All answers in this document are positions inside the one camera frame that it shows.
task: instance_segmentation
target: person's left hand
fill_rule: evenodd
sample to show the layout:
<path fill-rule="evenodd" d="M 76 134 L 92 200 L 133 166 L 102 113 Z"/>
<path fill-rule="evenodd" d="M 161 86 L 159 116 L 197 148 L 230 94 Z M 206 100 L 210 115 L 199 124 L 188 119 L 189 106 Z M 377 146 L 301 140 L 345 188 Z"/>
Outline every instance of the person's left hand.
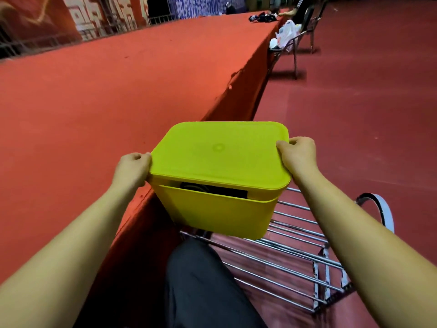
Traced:
<path fill-rule="evenodd" d="M 152 156 L 150 153 L 123 155 L 115 169 L 111 187 L 136 191 L 138 187 L 144 186 L 151 162 Z"/>

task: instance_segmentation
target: blue banner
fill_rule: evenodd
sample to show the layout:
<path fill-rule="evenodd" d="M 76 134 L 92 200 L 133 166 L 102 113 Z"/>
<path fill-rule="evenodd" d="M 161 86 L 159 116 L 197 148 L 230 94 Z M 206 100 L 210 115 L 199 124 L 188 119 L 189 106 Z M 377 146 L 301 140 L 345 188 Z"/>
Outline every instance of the blue banner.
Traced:
<path fill-rule="evenodd" d="M 227 2 L 236 9 L 245 6 L 244 0 L 175 0 L 179 19 L 224 14 Z"/>

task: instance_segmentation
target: dark trousers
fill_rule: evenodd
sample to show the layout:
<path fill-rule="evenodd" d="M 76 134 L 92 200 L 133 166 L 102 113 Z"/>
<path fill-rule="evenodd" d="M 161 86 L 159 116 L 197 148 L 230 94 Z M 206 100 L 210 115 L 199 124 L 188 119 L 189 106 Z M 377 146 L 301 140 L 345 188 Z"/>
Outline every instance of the dark trousers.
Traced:
<path fill-rule="evenodd" d="M 216 251 L 192 238 L 168 260 L 165 307 L 169 328 L 267 327 Z"/>

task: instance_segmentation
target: box lid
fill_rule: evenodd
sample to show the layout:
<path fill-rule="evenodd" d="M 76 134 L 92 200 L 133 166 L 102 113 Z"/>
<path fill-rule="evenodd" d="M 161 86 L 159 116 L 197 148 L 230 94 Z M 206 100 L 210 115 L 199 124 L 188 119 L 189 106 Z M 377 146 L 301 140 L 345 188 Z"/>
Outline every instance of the box lid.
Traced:
<path fill-rule="evenodd" d="M 242 189 L 277 190 L 291 177 L 277 140 L 288 130 L 276 122 L 184 122 L 152 151 L 152 176 Z"/>

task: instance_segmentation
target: chair leg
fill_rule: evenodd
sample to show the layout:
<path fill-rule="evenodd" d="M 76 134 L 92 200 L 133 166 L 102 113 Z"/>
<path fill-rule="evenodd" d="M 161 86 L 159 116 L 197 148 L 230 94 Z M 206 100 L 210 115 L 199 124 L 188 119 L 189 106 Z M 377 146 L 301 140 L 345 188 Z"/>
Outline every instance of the chair leg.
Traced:
<path fill-rule="evenodd" d="M 309 35 L 309 39 L 311 41 L 311 54 L 313 53 L 313 48 L 314 48 L 314 31 L 311 31 L 310 35 Z"/>
<path fill-rule="evenodd" d="M 293 57 L 295 59 L 295 78 L 298 79 L 298 63 L 296 59 L 296 45 L 293 46 Z"/>

